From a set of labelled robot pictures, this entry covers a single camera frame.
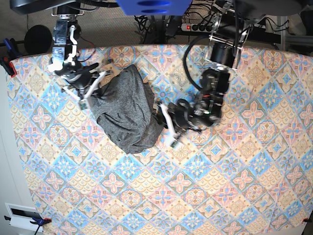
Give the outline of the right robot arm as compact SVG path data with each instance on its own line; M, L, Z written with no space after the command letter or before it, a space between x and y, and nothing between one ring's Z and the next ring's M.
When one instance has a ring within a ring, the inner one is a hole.
M67 82L61 91L74 98L81 110L91 109L92 98L100 95L100 82L112 71L96 71L98 63L83 66L78 60L81 28L76 14L60 14L53 30L53 48L48 70Z

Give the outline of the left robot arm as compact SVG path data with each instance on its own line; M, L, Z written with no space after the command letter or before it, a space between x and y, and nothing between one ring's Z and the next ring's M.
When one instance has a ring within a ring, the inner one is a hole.
M241 50L251 27L240 15L239 2L227 0L217 11L210 35L198 36L188 46L183 56L183 68L188 81L199 91L195 101L178 99L176 103L157 103L157 120L169 131L165 142L172 148L179 146L180 138L187 130L201 133L201 127L210 127L220 121L224 95L229 87L229 71L238 66L236 57ZM209 67L197 84L191 77L186 63L191 48L202 39L209 39L212 51Z

